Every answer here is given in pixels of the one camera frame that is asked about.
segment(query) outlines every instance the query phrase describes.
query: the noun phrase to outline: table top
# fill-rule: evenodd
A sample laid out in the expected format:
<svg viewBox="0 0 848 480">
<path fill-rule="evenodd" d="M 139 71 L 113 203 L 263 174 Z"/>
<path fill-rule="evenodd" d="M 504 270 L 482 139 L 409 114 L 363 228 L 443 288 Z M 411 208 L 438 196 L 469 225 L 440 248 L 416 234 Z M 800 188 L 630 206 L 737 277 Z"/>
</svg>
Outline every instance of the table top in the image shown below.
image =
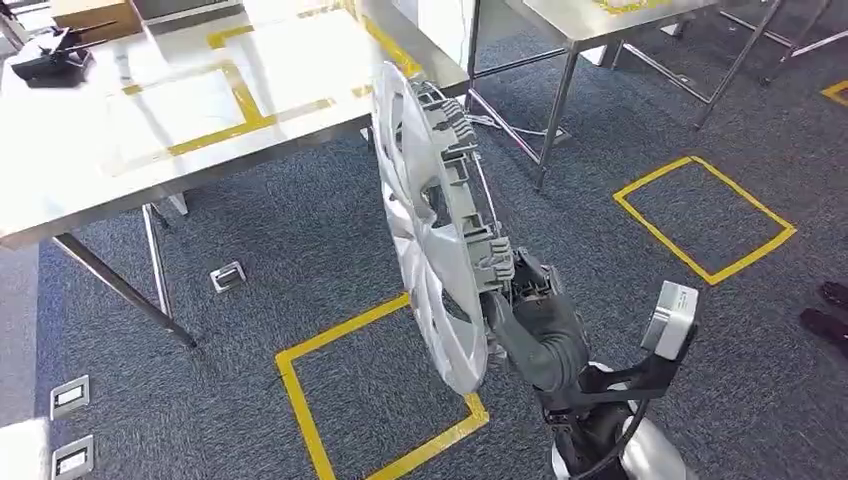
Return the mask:
<svg viewBox="0 0 848 480">
<path fill-rule="evenodd" d="M 76 88 L 30 89 L 7 62 L 0 245 L 35 243 L 363 128 L 384 61 L 451 95 L 467 88 L 463 69 L 388 2 L 243 3 L 234 16 L 95 47 Z"/>
<path fill-rule="evenodd" d="M 584 43 L 585 48 L 592 48 L 639 28 L 671 25 L 686 15 L 717 7 L 725 0 L 644 0 L 642 4 L 621 8 L 610 7 L 603 0 L 523 0 L 523 3 L 567 43 Z"/>
</svg>

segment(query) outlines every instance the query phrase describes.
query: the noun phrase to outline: person's foot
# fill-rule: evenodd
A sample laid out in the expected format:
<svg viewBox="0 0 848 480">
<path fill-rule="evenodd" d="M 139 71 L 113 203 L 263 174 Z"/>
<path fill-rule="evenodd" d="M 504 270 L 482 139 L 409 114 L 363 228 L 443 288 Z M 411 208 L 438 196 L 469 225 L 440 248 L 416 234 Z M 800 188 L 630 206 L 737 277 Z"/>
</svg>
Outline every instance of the person's foot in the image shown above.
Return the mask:
<svg viewBox="0 0 848 480">
<path fill-rule="evenodd" d="M 839 347 L 848 358 L 848 325 L 814 308 L 801 312 L 801 326 Z"/>
<path fill-rule="evenodd" d="M 836 282 L 824 282 L 819 287 L 819 294 L 827 303 L 848 310 L 848 287 Z"/>
</svg>

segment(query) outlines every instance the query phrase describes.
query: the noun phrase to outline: blue carpet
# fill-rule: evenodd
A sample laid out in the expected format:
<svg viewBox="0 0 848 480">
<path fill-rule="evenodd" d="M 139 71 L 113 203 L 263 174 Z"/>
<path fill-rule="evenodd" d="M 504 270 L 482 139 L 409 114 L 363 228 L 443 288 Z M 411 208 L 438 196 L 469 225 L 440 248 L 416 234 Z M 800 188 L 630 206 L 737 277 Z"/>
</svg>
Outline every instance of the blue carpet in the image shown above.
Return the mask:
<svg viewBox="0 0 848 480">
<path fill-rule="evenodd" d="M 727 25 L 634 43 L 715 85 L 744 42 L 717 36 Z M 549 47 L 527 33 L 481 55 L 485 65 Z M 696 102 L 626 54 L 617 71 L 581 61 L 563 120 L 574 139 L 555 151 L 542 194 L 508 137 L 478 128 L 501 220 L 514 244 L 560 268 L 596 359 L 639 358 L 663 280 L 701 291 L 701 334 L 650 416 L 704 479 L 848 477 L 848 364 L 796 320 L 819 304 L 817 284 L 848 281 L 848 108 L 818 93 L 848 78 L 848 63 L 844 45 L 831 45 L 764 89 L 758 69 L 778 54 L 758 46 L 699 132 L 689 128 Z M 516 70 L 479 91 L 510 122 L 541 128 L 560 68 L 552 60 Z M 686 155 L 798 232 L 709 286 L 612 198 Z M 719 269 L 776 233 L 725 184 L 689 167 L 632 200 L 693 258 Z M 49 389 L 78 375 L 91 375 L 94 393 L 87 408 L 53 422 L 54 445 L 93 433 L 94 479 L 315 478 L 274 354 L 399 293 L 377 177 L 352 136 L 188 192 L 191 214 L 172 218 L 162 242 L 177 319 L 201 345 L 192 352 L 43 245 L 36 408 L 44 412 Z M 127 212 L 78 234 L 154 298 L 142 228 L 140 212 Z M 216 295 L 208 272 L 232 260 L 248 284 Z M 338 478 L 367 476 L 468 413 L 430 368 L 407 310 L 294 366 Z M 404 478 L 549 478 L 550 437 L 532 392 L 506 365 L 486 378 L 490 422 Z"/>
</svg>

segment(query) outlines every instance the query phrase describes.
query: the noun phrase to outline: metal table frame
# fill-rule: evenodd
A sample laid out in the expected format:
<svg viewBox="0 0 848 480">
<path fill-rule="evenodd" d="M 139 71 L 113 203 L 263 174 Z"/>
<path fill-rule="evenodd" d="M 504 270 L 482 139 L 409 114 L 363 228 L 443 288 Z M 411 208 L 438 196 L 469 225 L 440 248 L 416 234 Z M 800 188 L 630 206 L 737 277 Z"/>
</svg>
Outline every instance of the metal table frame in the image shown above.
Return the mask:
<svg viewBox="0 0 848 480">
<path fill-rule="evenodd" d="M 766 30 L 763 32 L 763 35 L 769 40 L 772 40 L 786 47 L 786 51 L 780 57 L 780 60 L 772 68 L 772 70 L 760 79 L 763 85 L 770 85 L 771 82 L 774 81 L 774 79 L 776 79 L 780 75 L 780 72 L 783 70 L 789 60 L 795 57 L 800 57 L 801 55 L 804 55 L 806 53 L 810 53 L 813 50 L 819 49 L 839 39 L 848 37 L 848 30 L 843 30 L 842 32 L 836 33 L 809 45 L 802 45 L 804 40 L 807 38 L 807 34 L 809 34 L 810 30 L 818 23 L 819 20 L 821 20 L 822 16 L 825 14 L 825 12 L 832 3 L 833 0 L 822 0 L 818 8 L 807 20 L 807 23 L 805 23 L 804 26 L 801 28 L 801 31 L 798 32 L 795 38 L 791 40 L 789 38 L 784 37 L 783 35 L 780 35 L 779 33 L 775 33 L 771 30 L 768 30 L 768 27 L 766 27 Z M 734 23 L 737 23 L 738 25 L 741 25 L 749 30 L 756 29 L 754 25 L 749 22 L 746 22 L 745 20 L 742 20 L 741 18 L 737 17 L 736 15 L 733 15 L 732 13 L 721 10 L 719 11 L 719 14 L 722 17 Z"/>
<path fill-rule="evenodd" d="M 751 52 L 751 49 L 754 48 L 754 45 L 765 33 L 766 27 L 769 25 L 769 23 L 771 23 L 772 19 L 777 14 L 777 12 L 780 11 L 780 8 L 783 6 L 783 2 L 784 0 L 771 0 L 771 5 L 769 5 L 769 8 L 766 11 L 766 14 L 760 24 L 756 27 L 751 25 L 754 29 L 754 32 L 751 34 L 751 37 L 748 38 L 748 42 L 745 43 L 745 47 L 742 48 L 742 51 L 736 57 L 736 60 L 733 61 L 733 65 L 731 65 L 730 70 L 728 70 L 724 77 L 722 77 L 721 81 L 718 84 L 718 87 L 716 87 L 715 91 L 713 91 L 713 93 L 710 95 L 704 95 L 703 93 L 699 92 L 691 85 L 686 83 L 683 79 L 681 79 L 679 75 L 675 74 L 674 72 L 672 72 L 664 65 L 657 62 L 635 46 L 626 42 L 622 42 L 619 44 L 618 51 L 615 55 L 615 60 L 613 60 L 612 68 L 615 68 L 618 65 L 618 58 L 621 54 L 622 49 L 627 50 L 628 52 L 632 53 L 636 58 L 647 64 L 649 67 L 662 74 L 662 76 L 668 79 L 669 82 L 682 88 L 683 91 L 700 100 L 701 103 L 704 104 L 704 106 L 701 107 L 701 111 L 698 113 L 694 122 L 695 128 L 700 129 L 704 126 L 704 123 L 706 123 L 707 117 L 709 117 L 710 113 L 712 113 L 716 103 L 718 103 L 719 100 L 721 100 L 721 98 L 724 96 L 724 93 L 727 91 L 727 87 L 730 86 L 730 83 L 736 77 L 736 74 L 739 73 L 739 69 L 742 68 L 742 64 L 745 63 L 745 60 L 748 58 L 748 54 Z M 682 34 L 682 27 L 678 28 L 675 31 L 675 34 L 675 36 L 679 36 L 680 34 Z"/>
<path fill-rule="evenodd" d="M 106 265 L 81 241 L 71 233 L 63 233 L 53 237 L 53 242 L 59 246 L 69 257 L 73 258 L 90 271 L 94 276 L 105 283 L 109 288 L 117 292 L 126 301 L 141 310 L 148 318 L 158 323 L 159 326 L 173 334 L 183 345 L 194 348 L 197 342 L 174 321 L 171 311 L 171 301 L 168 296 L 168 286 L 165 282 L 165 272 L 162 265 L 162 256 L 159 251 L 159 241 L 156 236 L 156 228 L 152 217 L 156 217 L 163 228 L 168 228 L 168 222 L 162 213 L 152 203 L 145 204 L 141 208 L 144 216 L 144 226 L 147 234 L 147 244 L 150 249 L 150 258 L 153 263 L 153 277 L 156 282 L 156 290 L 159 296 L 159 305 L 155 305 L 123 279 L 118 273 Z"/>
<path fill-rule="evenodd" d="M 479 104 L 498 125 L 510 136 L 518 146 L 527 154 L 534 162 L 539 165 L 540 172 L 538 179 L 536 181 L 536 190 L 541 190 L 544 185 L 545 175 L 548 170 L 548 163 L 550 161 L 551 149 L 554 147 L 557 141 L 557 129 L 559 122 L 562 118 L 563 110 L 565 107 L 566 99 L 568 96 L 568 89 L 571 85 L 571 80 L 574 76 L 574 69 L 577 65 L 577 58 L 580 52 L 585 50 L 590 50 L 592 48 L 598 46 L 607 46 L 607 51 L 614 51 L 615 57 L 612 61 L 612 66 L 614 67 L 617 63 L 618 57 L 621 54 L 622 49 L 626 49 L 627 51 L 633 53 L 637 58 L 647 63 L 649 66 L 663 74 L 666 78 L 668 78 L 672 83 L 682 88 L 687 93 L 693 95 L 695 98 L 703 102 L 705 105 L 702 108 L 700 114 L 697 117 L 695 122 L 695 127 L 700 128 L 706 118 L 709 116 L 715 104 L 722 98 L 727 87 L 730 86 L 731 81 L 738 73 L 740 67 L 744 63 L 746 57 L 750 53 L 754 44 L 759 40 L 760 36 L 765 32 L 765 27 L 771 21 L 774 14 L 780 9 L 783 4 L 783 0 L 773 0 L 773 3 L 769 7 L 769 11 L 766 14 L 766 17 L 760 23 L 758 27 L 755 27 L 754 33 L 751 35 L 751 38 L 748 40 L 748 43 L 745 45 L 745 48 L 736 58 L 736 61 L 733 63 L 733 66 L 727 72 L 725 77 L 722 79 L 718 88 L 713 92 L 712 95 L 707 96 L 704 95 L 695 89 L 693 89 L 690 85 L 685 84 L 681 81 L 675 74 L 673 74 L 670 70 L 651 59 L 648 55 L 639 51 L 636 47 L 627 44 L 624 42 L 624 38 L 630 34 L 637 33 L 639 31 L 644 31 L 647 28 L 658 28 L 658 27 L 666 27 L 670 25 L 677 25 L 678 28 L 675 29 L 675 34 L 679 35 L 682 32 L 682 25 L 685 25 L 686 22 L 691 21 L 696 18 L 698 15 L 704 14 L 707 11 L 718 10 L 721 3 L 732 2 L 732 0 L 725 0 L 724 2 L 716 2 L 714 4 L 701 6 L 699 8 L 694 8 L 690 11 L 681 12 L 676 15 L 667 16 L 658 21 L 652 21 L 641 25 L 636 25 L 632 28 L 623 29 L 620 31 L 616 31 L 611 34 L 599 36 L 596 38 L 591 38 L 588 40 L 575 41 L 573 39 L 568 39 L 563 37 L 563 41 L 565 43 L 565 47 L 558 48 L 555 50 L 551 50 L 549 52 L 545 52 L 542 54 L 534 55 L 531 57 L 527 57 L 521 60 L 517 60 L 514 62 L 510 62 L 504 65 L 499 65 L 493 68 L 489 68 L 480 72 L 475 70 L 476 61 L 477 61 L 477 42 L 478 42 L 478 33 L 479 33 L 479 20 L 480 20 L 480 6 L 481 3 L 485 0 L 477 0 L 474 5 L 474 18 L 471 26 L 471 40 L 469 44 L 469 61 L 468 61 L 468 75 L 471 78 L 471 88 L 469 88 L 469 98 L 466 100 L 466 106 L 470 107 L 470 100 L 473 100 L 477 104 Z M 510 5 L 512 8 L 516 8 L 515 5 L 512 4 L 510 0 L 505 0 L 505 2 Z M 551 114 L 548 119 L 547 130 L 545 132 L 545 142 L 542 147 L 541 154 L 537 154 L 536 151 L 531 147 L 526 140 L 524 140 L 518 132 L 515 131 L 513 127 L 511 127 L 504 119 L 501 117 L 498 112 L 493 108 L 485 99 L 474 89 L 474 81 L 483 78 L 489 75 L 494 75 L 496 73 L 504 72 L 507 70 L 511 70 L 514 68 L 519 68 L 525 65 L 530 65 L 533 63 L 537 63 L 543 60 L 547 60 L 549 58 L 553 58 L 560 55 L 566 55 L 565 66 L 563 68 L 562 80 L 560 81 L 559 88 L 556 92 L 556 96 L 554 98 L 554 104 L 551 109 Z"/>
</svg>

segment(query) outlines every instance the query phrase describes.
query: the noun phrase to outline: wire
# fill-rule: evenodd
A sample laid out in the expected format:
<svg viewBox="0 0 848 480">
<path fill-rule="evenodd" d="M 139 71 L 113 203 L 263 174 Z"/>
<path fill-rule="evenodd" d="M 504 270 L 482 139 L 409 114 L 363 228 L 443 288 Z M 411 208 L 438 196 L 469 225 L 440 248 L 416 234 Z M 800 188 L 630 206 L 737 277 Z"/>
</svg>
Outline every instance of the wire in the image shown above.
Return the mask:
<svg viewBox="0 0 848 480">
<path fill-rule="evenodd" d="M 636 434 L 636 429 L 639 428 L 639 424 L 642 423 L 642 419 L 645 418 L 645 413 L 648 411 L 648 402 L 650 400 L 642 400 L 639 402 L 639 408 L 636 409 L 636 414 L 633 415 L 633 419 L 630 421 L 630 425 L 628 425 L 627 430 L 624 432 L 624 435 L 615 442 L 612 450 L 610 450 L 604 458 L 601 459 L 598 463 L 596 463 L 592 468 L 586 470 L 585 472 L 573 476 L 570 480 L 588 480 L 590 477 L 593 477 L 601 472 L 601 470 L 607 468 L 613 460 L 618 458 L 621 455 L 621 452 L 624 451 L 624 447 L 627 446 L 627 442 L 633 438 L 633 435 Z"/>
<path fill-rule="evenodd" d="M 494 128 L 497 128 L 498 130 L 503 130 L 503 127 L 498 125 L 498 123 L 495 122 L 495 120 L 492 119 L 492 117 L 490 117 L 488 115 L 471 115 L 471 114 L 468 114 L 466 116 L 468 117 L 469 120 L 471 120 L 472 123 L 476 123 L 478 125 L 485 125 L 487 127 L 494 127 Z M 527 130 L 526 128 L 513 127 L 512 125 L 510 125 L 509 128 L 515 130 L 516 132 L 526 133 L 527 135 L 536 135 L 538 137 L 544 137 L 546 135 L 544 130 L 541 130 L 541 131 L 540 130 Z M 557 128 L 557 136 L 561 136 L 561 135 L 564 135 L 564 134 L 565 134 L 565 131 L 563 131 L 561 128 Z"/>
</svg>

